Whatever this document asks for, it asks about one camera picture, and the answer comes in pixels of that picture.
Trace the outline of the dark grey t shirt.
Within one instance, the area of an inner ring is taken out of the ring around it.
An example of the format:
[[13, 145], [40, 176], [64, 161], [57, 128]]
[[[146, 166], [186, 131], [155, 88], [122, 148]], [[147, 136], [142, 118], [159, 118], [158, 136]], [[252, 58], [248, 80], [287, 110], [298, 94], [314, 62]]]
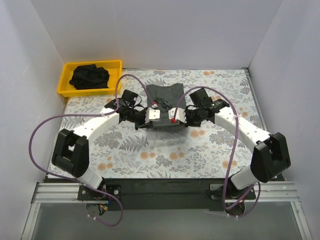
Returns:
[[169, 118], [169, 110], [177, 106], [178, 101], [185, 93], [184, 85], [182, 83], [175, 83], [170, 86], [149, 84], [146, 86], [146, 89], [151, 99], [156, 102], [158, 109], [160, 110], [160, 120], [140, 126], [136, 124], [136, 128], [160, 129], [168, 131], [171, 128], [182, 128], [185, 126], [185, 124], [180, 121], [172, 123], [171, 119]]

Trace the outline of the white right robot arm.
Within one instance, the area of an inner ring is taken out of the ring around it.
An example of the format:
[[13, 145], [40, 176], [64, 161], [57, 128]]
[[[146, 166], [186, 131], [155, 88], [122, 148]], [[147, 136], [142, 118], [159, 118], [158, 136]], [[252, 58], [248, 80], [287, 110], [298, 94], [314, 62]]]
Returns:
[[194, 109], [185, 109], [186, 125], [199, 127], [203, 121], [225, 129], [234, 135], [234, 144], [241, 142], [252, 153], [250, 165], [237, 173], [226, 173], [220, 187], [221, 196], [240, 199], [257, 183], [267, 183], [291, 166], [286, 137], [258, 128], [240, 116], [226, 96], [212, 100], [208, 87], [197, 86], [188, 90]]

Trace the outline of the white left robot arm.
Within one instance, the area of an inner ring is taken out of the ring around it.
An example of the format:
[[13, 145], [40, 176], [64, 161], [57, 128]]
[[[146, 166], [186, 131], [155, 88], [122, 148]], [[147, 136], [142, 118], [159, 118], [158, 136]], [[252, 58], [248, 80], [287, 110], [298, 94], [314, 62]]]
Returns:
[[90, 167], [90, 144], [108, 129], [128, 121], [135, 127], [144, 128], [151, 123], [150, 117], [158, 117], [155, 106], [137, 110], [139, 95], [125, 90], [121, 97], [107, 103], [100, 113], [72, 130], [62, 129], [57, 136], [51, 162], [89, 188], [95, 200], [106, 196], [106, 180]]

